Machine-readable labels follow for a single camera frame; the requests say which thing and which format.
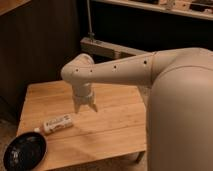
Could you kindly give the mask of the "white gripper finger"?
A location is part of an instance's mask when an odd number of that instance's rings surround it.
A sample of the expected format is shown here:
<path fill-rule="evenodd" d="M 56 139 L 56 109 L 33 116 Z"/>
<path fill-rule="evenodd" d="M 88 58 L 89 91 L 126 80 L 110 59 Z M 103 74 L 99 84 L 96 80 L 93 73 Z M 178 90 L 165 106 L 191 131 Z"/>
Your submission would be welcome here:
<path fill-rule="evenodd" d="M 79 110 L 80 110 L 80 104 L 78 104 L 78 103 L 74 103 L 74 111 L 75 111 L 75 113 L 76 114 L 78 114 L 79 113 Z"/>
<path fill-rule="evenodd" d="M 93 109 L 95 112 L 98 112 L 98 109 L 97 109 L 97 106 L 96 106 L 96 104 L 95 103 L 89 103 L 89 107 L 91 108 L 91 109 Z"/>

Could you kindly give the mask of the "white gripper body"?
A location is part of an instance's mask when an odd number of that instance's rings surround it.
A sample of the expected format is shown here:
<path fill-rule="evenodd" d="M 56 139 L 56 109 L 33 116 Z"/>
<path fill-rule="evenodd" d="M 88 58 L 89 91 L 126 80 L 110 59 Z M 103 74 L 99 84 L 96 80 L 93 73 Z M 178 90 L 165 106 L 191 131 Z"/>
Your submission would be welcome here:
<path fill-rule="evenodd" d="M 90 83 L 73 85 L 73 99 L 77 105 L 93 105 L 94 91 Z"/>

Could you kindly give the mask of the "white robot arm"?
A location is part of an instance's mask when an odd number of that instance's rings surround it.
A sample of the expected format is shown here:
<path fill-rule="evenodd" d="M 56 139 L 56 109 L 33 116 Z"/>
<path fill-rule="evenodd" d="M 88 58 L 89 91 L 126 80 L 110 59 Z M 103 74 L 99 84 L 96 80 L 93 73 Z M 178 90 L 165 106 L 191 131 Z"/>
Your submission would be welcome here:
<path fill-rule="evenodd" d="M 148 171 L 213 171 L 213 51 L 181 48 L 96 64 L 82 53 L 61 77 L 85 103 L 93 83 L 148 86 Z"/>

